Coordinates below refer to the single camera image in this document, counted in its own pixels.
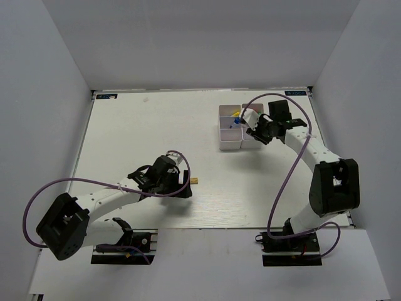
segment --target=yellow object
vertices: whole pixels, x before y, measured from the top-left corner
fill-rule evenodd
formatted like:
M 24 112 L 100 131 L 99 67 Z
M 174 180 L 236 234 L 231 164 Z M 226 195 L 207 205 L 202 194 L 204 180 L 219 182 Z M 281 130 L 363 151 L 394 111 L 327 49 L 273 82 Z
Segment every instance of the yellow object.
M 189 184 L 195 185 L 198 184 L 198 178 L 197 177 L 192 177 L 189 179 Z

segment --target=white tabletop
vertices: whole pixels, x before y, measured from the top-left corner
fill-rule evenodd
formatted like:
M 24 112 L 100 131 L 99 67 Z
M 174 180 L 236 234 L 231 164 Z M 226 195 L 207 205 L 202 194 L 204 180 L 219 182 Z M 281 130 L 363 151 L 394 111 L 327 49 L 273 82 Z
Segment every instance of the white tabletop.
M 114 100 L 95 100 L 76 170 L 76 177 L 116 183 L 139 166 L 153 164 L 168 150 L 189 160 L 190 199 L 149 198 L 110 213 L 133 228 L 261 228 L 295 153 L 279 140 L 261 150 L 219 150 L 220 104 L 247 103 L 266 91 L 203 90 L 118 93 Z M 279 97 L 260 99 L 267 103 Z M 294 99 L 307 111 L 313 133 L 321 139 L 307 96 Z M 294 118 L 305 119 L 292 104 Z M 296 168 L 276 210 L 273 226 L 282 227 L 308 202 L 312 173 L 304 162 Z M 71 195 L 99 187 L 74 183 Z M 345 215 L 335 220 L 348 226 Z
M 320 267 L 264 267 L 258 230 L 164 229 L 147 265 L 91 265 L 92 248 L 58 261 L 39 256 L 30 293 L 44 301 L 189 301 L 388 299 L 365 230 L 345 229 Z M 317 232 L 321 251 L 336 230 Z

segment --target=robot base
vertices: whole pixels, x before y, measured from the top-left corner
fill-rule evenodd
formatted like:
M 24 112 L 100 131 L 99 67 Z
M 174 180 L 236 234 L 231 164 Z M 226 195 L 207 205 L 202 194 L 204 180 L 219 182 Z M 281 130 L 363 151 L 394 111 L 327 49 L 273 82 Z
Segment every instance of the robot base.
M 282 231 L 272 232 L 274 236 L 283 235 Z M 289 240 L 273 240 L 267 232 L 255 237 L 262 244 L 264 267 L 298 267 L 322 265 L 320 247 L 316 233 L 292 238 Z

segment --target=blue object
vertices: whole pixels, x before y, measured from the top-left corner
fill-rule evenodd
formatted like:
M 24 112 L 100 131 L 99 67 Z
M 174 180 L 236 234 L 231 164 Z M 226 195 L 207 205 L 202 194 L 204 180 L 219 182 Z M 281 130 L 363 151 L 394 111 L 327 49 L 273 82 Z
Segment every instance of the blue object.
M 232 129 L 233 127 L 235 127 L 236 125 L 239 125 L 241 119 L 239 117 L 236 117 L 234 119 L 234 122 L 232 123 L 232 125 L 230 125 L 230 129 Z

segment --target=black mounting bracket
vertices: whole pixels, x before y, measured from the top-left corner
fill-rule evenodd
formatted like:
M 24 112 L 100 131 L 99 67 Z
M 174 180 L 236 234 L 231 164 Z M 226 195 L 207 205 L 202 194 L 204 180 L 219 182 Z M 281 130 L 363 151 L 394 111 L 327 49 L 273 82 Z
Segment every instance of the black mounting bracket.
M 82 209 L 68 193 L 60 194 L 43 216 L 36 232 L 58 260 L 74 255 L 82 246 L 89 210 Z

